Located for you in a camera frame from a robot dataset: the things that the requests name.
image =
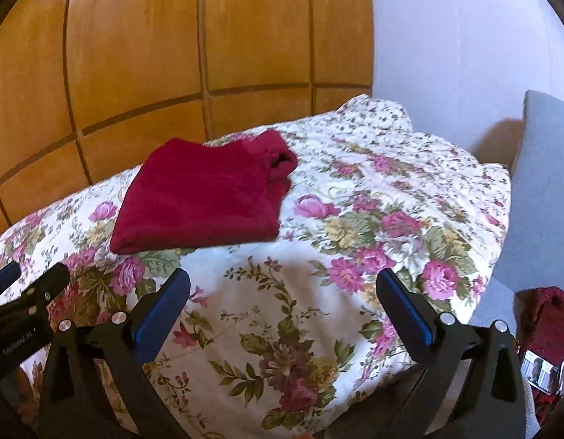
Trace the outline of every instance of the pillow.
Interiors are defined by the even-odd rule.
[[[564,102],[529,90],[510,226],[493,275],[514,290],[564,290]]]
[[[375,99],[366,94],[348,100],[337,110],[349,123],[354,134],[365,135],[373,130],[404,130],[412,132],[408,112],[397,102]]]

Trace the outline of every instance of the red fabric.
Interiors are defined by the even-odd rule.
[[[558,287],[536,289],[521,320],[526,341],[520,350],[532,350],[552,365],[560,368],[564,361],[564,292]],[[532,388],[536,418],[540,425],[558,402],[558,395],[545,394]]]
[[[222,147],[169,140],[128,188],[110,249],[132,254],[275,239],[296,167],[275,130]]]

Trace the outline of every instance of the metal screw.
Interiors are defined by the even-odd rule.
[[[503,320],[496,320],[493,325],[498,332],[507,332],[507,324]]]
[[[451,314],[450,312],[441,313],[439,318],[441,319],[442,323],[444,323],[445,325],[449,325],[449,326],[451,326],[452,324],[454,324],[457,321],[455,316],[453,314]]]
[[[69,328],[71,328],[72,322],[69,319],[65,319],[59,323],[59,330],[62,332],[66,332]]]
[[[126,315],[126,312],[116,312],[111,316],[111,321],[116,324],[123,324],[123,322],[126,321],[126,318],[128,318],[128,316]]]

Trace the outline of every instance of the blue gripper pad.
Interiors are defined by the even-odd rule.
[[[132,359],[138,366],[156,359],[190,294],[191,279],[188,273],[182,269],[175,269],[158,292],[148,294],[140,300],[142,302],[149,296],[157,296],[154,306],[134,334],[135,346],[132,350]]]
[[[422,366],[433,358],[436,312],[422,296],[411,294],[392,269],[377,275],[376,293],[410,357]]]
[[[20,266],[17,262],[10,262],[6,267],[0,270],[0,295],[22,275]]]

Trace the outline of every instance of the bed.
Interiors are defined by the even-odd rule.
[[[22,268],[0,305],[64,262],[71,284],[52,304],[52,325],[90,325],[130,310],[181,267],[189,302],[144,371],[187,433],[288,438],[324,429],[411,366],[375,295],[380,269],[469,320],[501,251],[510,178],[501,165],[414,132],[402,106],[367,95],[269,128],[299,160],[276,241],[114,255],[109,239],[136,167],[0,236],[0,268],[11,260]],[[46,357],[47,349],[22,365],[37,397]],[[134,428],[100,368],[114,411]]]

